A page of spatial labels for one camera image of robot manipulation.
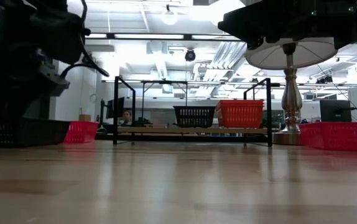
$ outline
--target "ceiling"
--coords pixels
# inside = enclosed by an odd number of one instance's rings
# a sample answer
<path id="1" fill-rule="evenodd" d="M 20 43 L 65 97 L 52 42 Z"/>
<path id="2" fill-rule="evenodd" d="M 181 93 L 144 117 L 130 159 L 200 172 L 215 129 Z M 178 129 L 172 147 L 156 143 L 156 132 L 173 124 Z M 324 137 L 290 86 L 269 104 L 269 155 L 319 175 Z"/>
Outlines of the ceiling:
<path id="1" fill-rule="evenodd" d="M 256 1 L 242 2 L 251 4 Z M 93 33 L 221 34 L 222 31 L 215 26 L 216 20 L 219 20 L 221 14 L 235 9 L 233 7 L 242 7 L 242 2 L 239 0 L 219 0 L 218 2 L 213 3 L 214 5 L 217 5 L 217 3 L 220 4 L 219 7 L 211 9 L 211 6 L 193 6 L 192 0 L 87 0 L 88 15 L 86 26 L 89 27 Z M 177 21 L 173 25 L 168 25 L 164 22 L 163 13 L 166 12 L 166 4 L 169 4 L 171 11 L 177 13 Z M 79 0 L 68 1 L 68 6 L 70 11 L 81 14 L 82 6 Z M 171 17 L 174 16 L 167 15 L 166 18 L 171 22 L 171 20 L 169 20 Z M 194 67 L 196 69 L 199 64 L 213 63 L 213 60 L 216 59 L 218 53 L 228 48 L 228 44 L 223 48 L 221 42 L 164 40 L 163 43 L 167 48 L 176 47 L 175 49 L 177 49 L 177 47 L 181 47 L 182 50 L 168 50 L 163 57 L 156 57 L 155 54 L 153 54 L 154 52 L 150 51 L 149 45 L 147 47 L 147 43 L 149 43 L 148 40 L 86 41 L 87 45 L 112 45 L 114 47 L 113 57 L 115 58 L 113 62 L 116 63 L 114 66 L 119 67 L 119 74 L 127 80 L 133 77 L 138 77 L 136 75 L 143 75 L 141 76 L 143 79 L 148 79 L 147 75 L 152 78 L 151 70 L 160 71 L 161 69 L 165 71 L 183 71 L 182 80 L 188 79 L 185 75 L 185 71 L 193 73 L 195 71 Z M 184 56 L 187 49 L 193 49 L 195 51 L 196 60 L 194 62 L 185 61 Z M 231 53 L 228 53 L 225 59 L 232 59 L 230 55 L 233 55 L 234 53 L 234 49 L 232 49 Z M 111 64 L 111 54 L 103 52 L 103 54 L 99 55 L 108 55 L 107 57 L 100 57 L 99 60 L 101 60 L 103 64 Z M 235 73 L 237 69 L 241 68 L 241 65 L 247 64 L 243 57 L 238 57 L 236 59 L 235 66 L 230 68 L 234 71 L 227 69 L 227 73 Z M 321 76 L 322 70 L 330 72 L 333 77 L 346 78 L 348 69 L 354 67 L 356 63 L 357 44 L 348 45 L 340 49 L 335 58 L 331 58 L 319 65 L 299 69 L 297 72 L 297 76 L 299 77 L 298 81 L 301 80 L 300 82 L 306 82 L 310 77 L 318 78 Z M 241 72 L 252 74 L 247 74 L 245 78 L 236 80 L 236 82 L 249 82 L 253 75 L 272 77 L 275 80 L 284 81 L 284 73 L 282 71 L 254 70 L 249 69 L 249 67 L 250 65 L 247 65 L 247 67 L 242 68 Z M 215 77 L 218 78 L 221 78 L 221 76 L 224 76 L 224 74 L 215 75 Z"/>

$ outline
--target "black basket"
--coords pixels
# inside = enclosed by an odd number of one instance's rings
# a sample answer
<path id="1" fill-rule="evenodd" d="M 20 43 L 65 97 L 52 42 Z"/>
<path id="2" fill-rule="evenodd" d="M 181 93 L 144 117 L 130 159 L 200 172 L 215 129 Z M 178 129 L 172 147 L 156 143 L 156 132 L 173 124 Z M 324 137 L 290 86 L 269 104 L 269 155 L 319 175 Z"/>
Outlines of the black basket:
<path id="1" fill-rule="evenodd" d="M 213 124 L 215 106 L 173 106 L 177 126 L 181 128 L 209 128 Z"/>
<path id="2" fill-rule="evenodd" d="M 59 144 L 64 141 L 69 121 L 22 118 L 0 121 L 0 147 L 28 147 Z"/>

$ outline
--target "wooden floor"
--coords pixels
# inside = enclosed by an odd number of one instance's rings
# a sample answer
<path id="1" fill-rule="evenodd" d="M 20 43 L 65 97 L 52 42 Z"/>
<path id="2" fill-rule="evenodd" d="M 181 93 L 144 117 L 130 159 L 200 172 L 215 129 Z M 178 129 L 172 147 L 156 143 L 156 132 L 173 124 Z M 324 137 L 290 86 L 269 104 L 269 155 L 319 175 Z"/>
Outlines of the wooden floor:
<path id="1" fill-rule="evenodd" d="M 357 152 L 111 141 L 0 149 L 0 224 L 355 224 Z"/>

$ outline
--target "computer monitor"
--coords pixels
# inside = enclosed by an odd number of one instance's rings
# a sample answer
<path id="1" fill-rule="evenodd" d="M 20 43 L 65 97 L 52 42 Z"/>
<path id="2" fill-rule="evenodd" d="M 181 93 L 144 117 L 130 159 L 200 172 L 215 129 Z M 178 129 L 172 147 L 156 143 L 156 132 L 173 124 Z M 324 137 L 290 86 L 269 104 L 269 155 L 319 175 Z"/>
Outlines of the computer monitor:
<path id="1" fill-rule="evenodd" d="M 351 122 L 348 100 L 321 100 L 320 110 L 322 122 Z"/>
<path id="2" fill-rule="evenodd" d="M 107 102 L 106 118 L 114 118 L 114 113 L 118 113 L 118 117 L 123 116 L 124 112 L 124 97 L 118 98 L 118 108 L 114 108 L 114 101 Z"/>

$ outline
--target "red plastic basket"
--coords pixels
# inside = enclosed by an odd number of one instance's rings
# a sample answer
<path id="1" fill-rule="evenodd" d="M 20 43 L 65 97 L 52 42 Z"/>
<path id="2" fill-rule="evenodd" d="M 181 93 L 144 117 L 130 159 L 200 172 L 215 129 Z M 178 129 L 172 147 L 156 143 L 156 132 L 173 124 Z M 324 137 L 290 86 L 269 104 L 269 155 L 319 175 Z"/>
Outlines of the red plastic basket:
<path id="1" fill-rule="evenodd" d="M 220 100 L 218 125 L 226 128 L 258 128 L 263 116 L 262 100 Z"/>
<path id="2" fill-rule="evenodd" d="M 64 143 L 85 143 L 94 141 L 99 123 L 89 121 L 72 121 L 69 125 Z"/>
<path id="3" fill-rule="evenodd" d="M 317 149 L 357 151 L 357 123 L 301 124 L 300 139 L 304 146 Z"/>

